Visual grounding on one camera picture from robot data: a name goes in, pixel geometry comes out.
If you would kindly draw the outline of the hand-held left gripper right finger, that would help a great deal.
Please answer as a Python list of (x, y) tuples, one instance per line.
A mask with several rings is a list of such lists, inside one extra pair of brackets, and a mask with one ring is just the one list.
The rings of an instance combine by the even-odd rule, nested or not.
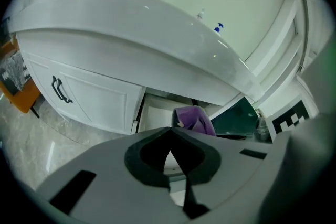
[(267, 188), (253, 177), (269, 146), (170, 129), (170, 150), (186, 177), (186, 205), (172, 205), (172, 219), (261, 218)]

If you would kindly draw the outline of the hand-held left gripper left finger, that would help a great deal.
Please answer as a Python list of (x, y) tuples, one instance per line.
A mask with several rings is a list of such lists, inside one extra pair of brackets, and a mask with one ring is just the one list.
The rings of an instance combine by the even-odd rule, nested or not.
[(37, 189), (55, 223), (187, 223), (154, 166), (168, 127), (100, 143), (54, 171)]

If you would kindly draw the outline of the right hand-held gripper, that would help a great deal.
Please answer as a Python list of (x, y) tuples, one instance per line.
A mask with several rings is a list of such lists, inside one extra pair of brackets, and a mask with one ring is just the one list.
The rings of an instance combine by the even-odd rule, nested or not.
[(327, 44), (303, 73), (318, 114), (303, 103), (273, 120), (289, 135), (285, 158), (259, 212), (260, 223), (335, 223), (335, 44)]

